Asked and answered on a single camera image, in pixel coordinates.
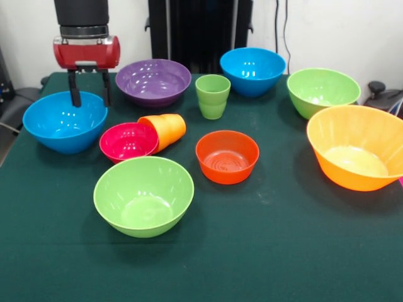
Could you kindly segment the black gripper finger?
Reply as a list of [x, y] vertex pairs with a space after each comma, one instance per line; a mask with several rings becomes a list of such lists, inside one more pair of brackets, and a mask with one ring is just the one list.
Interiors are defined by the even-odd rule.
[[103, 79], [103, 102], [106, 107], [111, 106], [111, 93], [110, 93], [110, 75], [107, 69], [101, 70]]
[[76, 85], [76, 71], [74, 69], [68, 69], [68, 81], [69, 81], [69, 89], [71, 93], [72, 105], [74, 107], [81, 107], [81, 97], [79, 93], [79, 89]]

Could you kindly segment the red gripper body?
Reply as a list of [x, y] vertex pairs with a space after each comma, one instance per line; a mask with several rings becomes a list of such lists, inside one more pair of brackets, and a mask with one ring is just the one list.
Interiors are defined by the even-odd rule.
[[92, 39], [57, 36], [53, 41], [53, 50], [57, 63], [63, 69], [114, 69], [120, 61], [120, 42], [115, 35]]

